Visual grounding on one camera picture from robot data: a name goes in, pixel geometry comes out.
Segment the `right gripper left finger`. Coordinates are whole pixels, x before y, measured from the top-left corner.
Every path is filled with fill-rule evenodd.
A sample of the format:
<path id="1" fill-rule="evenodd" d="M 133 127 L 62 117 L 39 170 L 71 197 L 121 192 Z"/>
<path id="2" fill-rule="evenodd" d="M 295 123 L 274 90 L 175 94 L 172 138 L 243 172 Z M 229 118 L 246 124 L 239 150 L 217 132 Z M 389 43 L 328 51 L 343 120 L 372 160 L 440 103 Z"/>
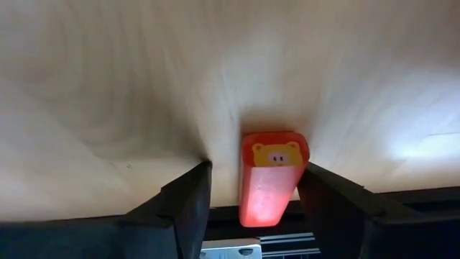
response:
<path id="1" fill-rule="evenodd" d="M 125 214 L 123 258 L 199 258 L 210 211 L 212 162 L 207 160 L 163 186 Z"/>

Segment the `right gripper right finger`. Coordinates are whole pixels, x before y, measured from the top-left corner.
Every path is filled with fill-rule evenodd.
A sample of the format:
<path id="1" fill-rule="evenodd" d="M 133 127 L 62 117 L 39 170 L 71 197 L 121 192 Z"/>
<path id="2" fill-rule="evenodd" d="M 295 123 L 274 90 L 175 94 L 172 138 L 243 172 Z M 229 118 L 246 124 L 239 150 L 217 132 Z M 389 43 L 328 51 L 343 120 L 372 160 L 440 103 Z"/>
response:
<path id="1" fill-rule="evenodd" d="M 307 165 L 298 193 L 324 258 L 361 258 L 367 221 L 386 215 L 378 195 L 314 163 Z"/>

